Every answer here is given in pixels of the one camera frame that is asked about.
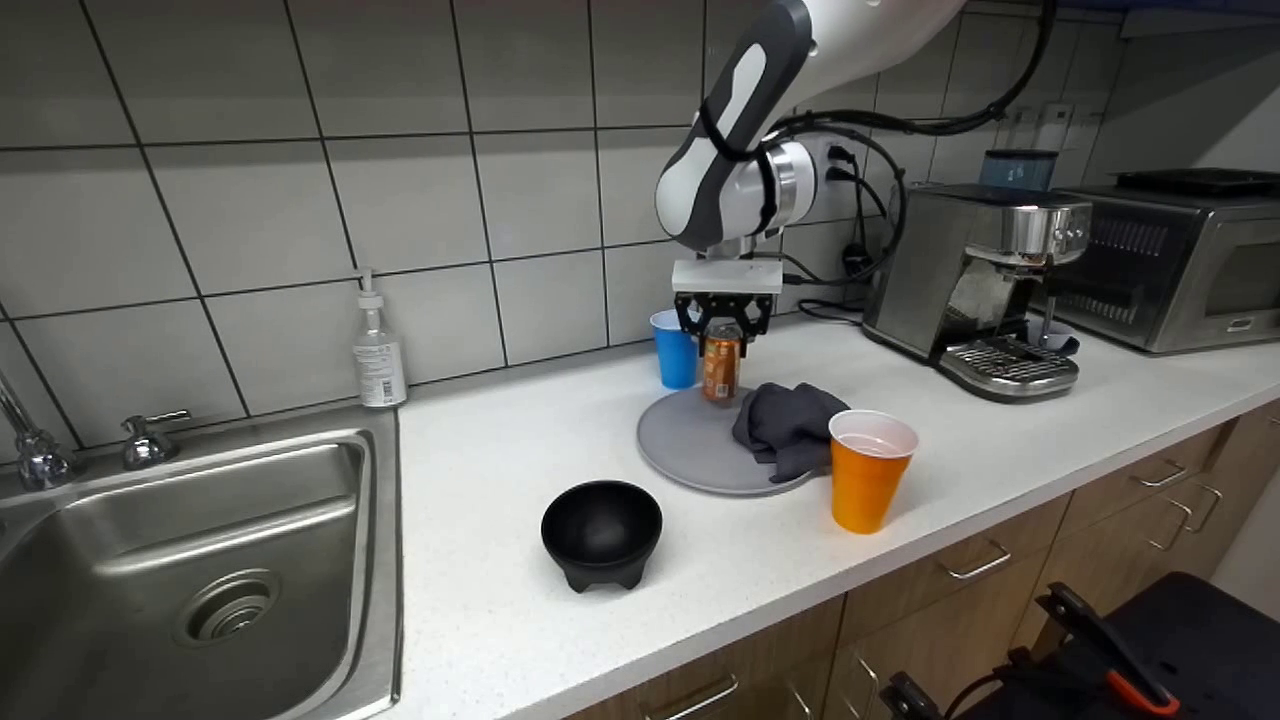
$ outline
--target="stainless steel sink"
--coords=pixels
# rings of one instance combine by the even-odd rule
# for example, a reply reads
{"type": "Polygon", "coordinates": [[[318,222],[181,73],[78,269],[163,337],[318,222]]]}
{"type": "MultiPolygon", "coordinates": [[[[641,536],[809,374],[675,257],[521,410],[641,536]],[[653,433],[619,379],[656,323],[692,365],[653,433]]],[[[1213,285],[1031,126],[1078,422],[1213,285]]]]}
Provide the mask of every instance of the stainless steel sink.
{"type": "Polygon", "coordinates": [[[389,709],[395,483],[393,413],[197,433],[161,470],[41,495],[0,476],[0,716],[389,709]]]}

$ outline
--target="orange cup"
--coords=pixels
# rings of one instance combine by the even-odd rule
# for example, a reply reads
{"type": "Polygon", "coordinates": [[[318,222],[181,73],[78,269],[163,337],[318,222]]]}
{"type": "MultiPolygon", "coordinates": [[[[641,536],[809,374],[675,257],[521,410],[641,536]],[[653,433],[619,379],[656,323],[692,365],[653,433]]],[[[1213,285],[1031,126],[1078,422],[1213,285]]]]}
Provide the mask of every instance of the orange cup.
{"type": "Polygon", "coordinates": [[[831,426],[831,517],[871,536],[885,530],[897,483],[919,444],[917,430],[871,410],[836,413],[831,426]]]}

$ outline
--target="white countertop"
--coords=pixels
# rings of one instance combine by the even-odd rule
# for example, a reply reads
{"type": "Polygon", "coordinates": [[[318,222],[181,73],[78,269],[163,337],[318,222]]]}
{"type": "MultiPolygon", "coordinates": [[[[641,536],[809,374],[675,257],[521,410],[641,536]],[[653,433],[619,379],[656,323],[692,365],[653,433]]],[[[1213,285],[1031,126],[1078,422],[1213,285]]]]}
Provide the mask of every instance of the white countertop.
{"type": "Polygon", "coordinates": [[[1138,456],[1280,395],[1280,343],[1150,361],[1084,341],[1064,399],[993,406],[848,323],[754,343],[746,384],[822,384],[919,430],[894,521],[848,536],[829,481],[769,502],[695,495],[636,454],[661,399],[641,348],[439,384],[402,413],[405,691],[395,720],[563,716],[1138,456]],[[551,495],[631,481],[664,508],[636,593],[577,598],[542,546],[551,495]]]}

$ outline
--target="gray plate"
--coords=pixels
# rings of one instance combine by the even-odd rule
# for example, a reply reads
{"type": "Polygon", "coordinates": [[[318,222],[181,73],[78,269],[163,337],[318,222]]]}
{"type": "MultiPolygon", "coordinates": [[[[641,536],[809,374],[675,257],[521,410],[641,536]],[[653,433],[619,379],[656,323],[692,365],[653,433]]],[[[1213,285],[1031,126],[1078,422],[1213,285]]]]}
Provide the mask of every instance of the gray plate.
{"type": "Polygon", "coordinates": [[[755,456],[732,442],[736,413],[742,399],[720,410],[695,390],[649,406],[636,426],[643,464],[664,481],[708,495],[778,495],[800,487],[809,476],[778,483],[772,464],[755,464],[755,456]]]}

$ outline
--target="espresso machine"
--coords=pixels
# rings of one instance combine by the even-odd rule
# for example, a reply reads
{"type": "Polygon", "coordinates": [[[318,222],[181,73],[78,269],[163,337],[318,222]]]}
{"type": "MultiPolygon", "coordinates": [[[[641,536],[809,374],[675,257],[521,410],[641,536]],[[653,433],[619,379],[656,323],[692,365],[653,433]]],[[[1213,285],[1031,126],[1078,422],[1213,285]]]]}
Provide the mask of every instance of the espresso machine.
{"type": "Polygon", "coordinates": [[[1064,395],[1080,369],[1045,343],[1047,269],[1089,249],[1092,207],[1059,192],[917,190],[871,281],[863,331],[990,399],[1064,395]]]}

